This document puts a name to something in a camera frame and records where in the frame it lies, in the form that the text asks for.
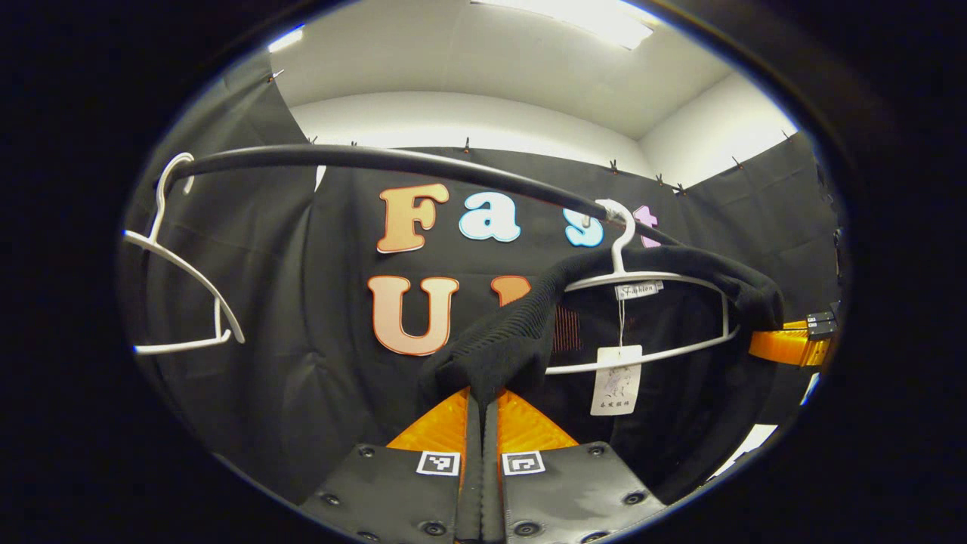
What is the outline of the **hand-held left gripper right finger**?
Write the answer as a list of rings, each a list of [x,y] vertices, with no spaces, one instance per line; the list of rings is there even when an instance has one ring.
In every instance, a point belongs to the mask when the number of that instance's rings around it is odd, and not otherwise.
[[[617,539],[664,509],[607,442],[577,442],[510,391],[484,409],[484,542]]]

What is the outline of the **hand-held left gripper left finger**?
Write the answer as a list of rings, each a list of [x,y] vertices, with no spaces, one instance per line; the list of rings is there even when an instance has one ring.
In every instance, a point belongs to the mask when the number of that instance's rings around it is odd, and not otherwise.
[[[479,543],[480,430],[460,390],[389,444],[351,447],[301,510],[362,543]]]

